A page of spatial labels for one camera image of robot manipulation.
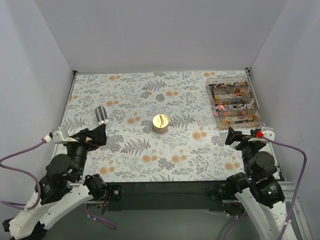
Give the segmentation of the silver metal scoop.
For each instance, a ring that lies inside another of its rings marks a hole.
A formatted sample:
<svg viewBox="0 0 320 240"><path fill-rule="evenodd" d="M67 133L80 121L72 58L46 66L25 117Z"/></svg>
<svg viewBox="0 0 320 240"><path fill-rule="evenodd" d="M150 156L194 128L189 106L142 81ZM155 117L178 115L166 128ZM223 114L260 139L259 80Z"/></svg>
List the silver metal scoop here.
<svg viewBox="0 0 320 240"><path fill-rule="evenodd" d="M105 136L108 137L107 124L109 123L109 118L106 109L103 106L98 105L95 108L95 116L99 127L102 129L104 126Z"/></svg>

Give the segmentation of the clear acrylic candy organizer box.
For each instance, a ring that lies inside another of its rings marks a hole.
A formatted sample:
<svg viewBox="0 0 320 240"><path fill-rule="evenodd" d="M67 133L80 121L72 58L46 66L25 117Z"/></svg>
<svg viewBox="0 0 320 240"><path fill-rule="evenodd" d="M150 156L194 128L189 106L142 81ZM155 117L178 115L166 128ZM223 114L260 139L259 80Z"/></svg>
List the clear acrylic candy organizer box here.
<svg viewBox="0 0 320 240"><path fill-rule="evenodd" d="M209 96L217 128L257 128L264 120L245 75L208 78Z"/></svg>

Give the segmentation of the round wooden jar lid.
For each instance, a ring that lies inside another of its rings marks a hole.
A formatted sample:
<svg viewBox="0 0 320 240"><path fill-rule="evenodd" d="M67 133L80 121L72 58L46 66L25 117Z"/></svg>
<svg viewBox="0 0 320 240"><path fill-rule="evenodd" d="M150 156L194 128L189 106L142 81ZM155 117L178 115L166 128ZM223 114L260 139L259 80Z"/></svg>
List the round wooden jar lid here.
<svg viewBox="0 0 320 240"><path fill-rule="evenodd" d="M153 117L152 124L158 128L168 126L169 118L164 114L157 114Z"/></svg>

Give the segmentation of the clear plastic jar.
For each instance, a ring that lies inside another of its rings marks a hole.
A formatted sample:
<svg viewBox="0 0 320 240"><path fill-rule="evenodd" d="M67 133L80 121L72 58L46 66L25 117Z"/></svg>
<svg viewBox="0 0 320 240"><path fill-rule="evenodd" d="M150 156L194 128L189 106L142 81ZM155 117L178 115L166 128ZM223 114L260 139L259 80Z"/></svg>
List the clear plastic jar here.
<svg viewBox="0 0 320 240"><path fill-rule="evenodd" d="M164 126L164 127L157 127L155 125L152 126L153 130L158 133L158 134L164 134L168 131L169 126Z"/></svg>

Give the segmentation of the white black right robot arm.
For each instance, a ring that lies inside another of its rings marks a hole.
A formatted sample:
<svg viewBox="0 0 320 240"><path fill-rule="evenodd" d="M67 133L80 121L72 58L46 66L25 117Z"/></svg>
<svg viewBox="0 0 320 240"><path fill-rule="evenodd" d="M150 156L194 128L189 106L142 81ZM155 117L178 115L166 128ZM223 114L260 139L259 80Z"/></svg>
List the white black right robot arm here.
<svg viewBox="0 0 320 240"><path fill-rule="evenodd" d="M227 178L226 192L243 205L262 240L295 240L296 234L287 219L285 194L274 174L278 171L272 154L263 151L275 139L272 128L262 127L243 134L228 129L226 145L237 142L244 171Z"/></svg>

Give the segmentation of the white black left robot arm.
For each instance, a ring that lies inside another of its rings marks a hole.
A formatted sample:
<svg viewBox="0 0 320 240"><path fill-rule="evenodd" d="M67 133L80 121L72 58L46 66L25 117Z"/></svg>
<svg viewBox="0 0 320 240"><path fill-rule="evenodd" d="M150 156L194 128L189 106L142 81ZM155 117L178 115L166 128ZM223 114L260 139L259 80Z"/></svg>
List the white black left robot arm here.
<svg viewBox="0 0 320 240"><path fill-rule="evenodd" d="M41 180L33 178L35 188L26 204L3 202L20 211L2 223L13 240L41 240L67 213L89 200L106 196L107 185L99 174L83 175L88 152L107 143L106 124L101 123L92 130L85 128L72 136L65 126L59 126L30 149L50 141L65 146L67 153L52 158Z"/></svg>

